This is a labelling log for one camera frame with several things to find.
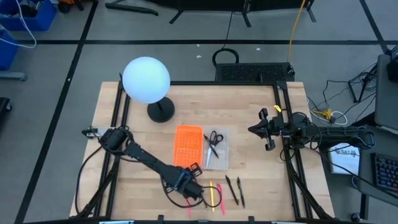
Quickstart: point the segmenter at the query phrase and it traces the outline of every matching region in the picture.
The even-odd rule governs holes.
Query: blue bin
[[[0,13],[12,14],[19,12],[16,0],[0,0]],[[50,28],[57,10],[50,0],[43,0],[43,4],[37,12],[36,17],[24,17],[25,23],[30,31],[45,31]],[[0,17],[0,24],[9,31],[26,30],[19,17]]]
[[[6,41],[15,43],[15,40],[8,35],[7,31],[0,29],[0,37]],[[8,70],[17,53],[18,46],[5,43],[0,40],[0,71]]]

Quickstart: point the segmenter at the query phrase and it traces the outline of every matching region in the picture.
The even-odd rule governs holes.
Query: orange basket
[[[190,167],[201,165],[203,154],[203,129],[199,126],[178,125],[174,139],[174,165]]]

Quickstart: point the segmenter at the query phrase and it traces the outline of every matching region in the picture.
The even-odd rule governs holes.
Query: lamp
[[[173,101],[165,97],[170,88],[170,75],[162,62],[152,57],[132,60],[124,69],[124,91],[141,103],[148,103],[151,120],[163,123],[174,115]]]

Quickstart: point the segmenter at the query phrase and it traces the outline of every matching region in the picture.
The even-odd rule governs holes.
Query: yellow cable
[[[296,17],[296,21],[294,22],[292,36],[290,37],[290,42],[289,42],[289,54],[287,56],[287,62],[290,62],[290,54],[292,53],[292,42],[293,42],[294,32],[296,31],[297,23],[299,22],[301,12],[303,11],[304,3],[305,3],[305,0],[303,0],[303,3],[301,3],[300,10]]]

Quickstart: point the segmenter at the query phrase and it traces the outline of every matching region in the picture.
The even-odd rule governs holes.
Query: wooden tabletop
[[[93,126],[110,125],[117,86],[116,82],[102,84]],[[310,117],[303,83],[288,83],[288,88],[293,112],[301,111]],[[175,115],[170,121],[163,124],[151,121],[147,115],[147,105],[131,100],[127,125],[135,141],[166,164],[173,163],[173,144],[177,125],[228,129],[229,169],[204,170],[198,177],[199,183],[204,186],[209,184],[209,180],[221,185],[226,215],[222,215],[220,207],[212,212],[201,204],[191,208],[189,217],[186,209],[178,208],[167,200],[157,173],[142,164],[122,161],[112,219],[156,220],[158,215],[164,215],[165,220],[248,220],[248,216],[254,216],[258,221],[294,220],[286,166],[279,158],[282,149],[281,138],[274,138],[276,148],[267,152],[264,148],[266,140],[248,131],[248,127],[259,122],[260,109],[267,108],[269,118],[277,115],[273,108],[275,100],[271,86],[172,85],[167,96],[175,104]],[[121,102],[118,122],[121,120],[124,97]],[[97,140],[89,140],[85,158],[98,146]],[[82,172],[78,200],[80,209],[86,205],[98,188],[103,157],[104,151],[100,151],[89,160]],[[302,161],[309,191],[325,211],[334,216],[320,156],[303,149]],[[240,194],[236,178],[241,179],[246,209],[235,204],[225,181],[225,175],[231,179],[238,198]],[[206,190],[204,195],[206,200],[210,201],[209,191]],[[304,217],[303,200],[299,190],[297,195],[301,216]],[[176,202],[185,205],[181,195],[173,192],[170,196]],[[101,214],[104,214],[107,199],[106,192]],[[75,209],[72,205],[71,215],[74,214]]]

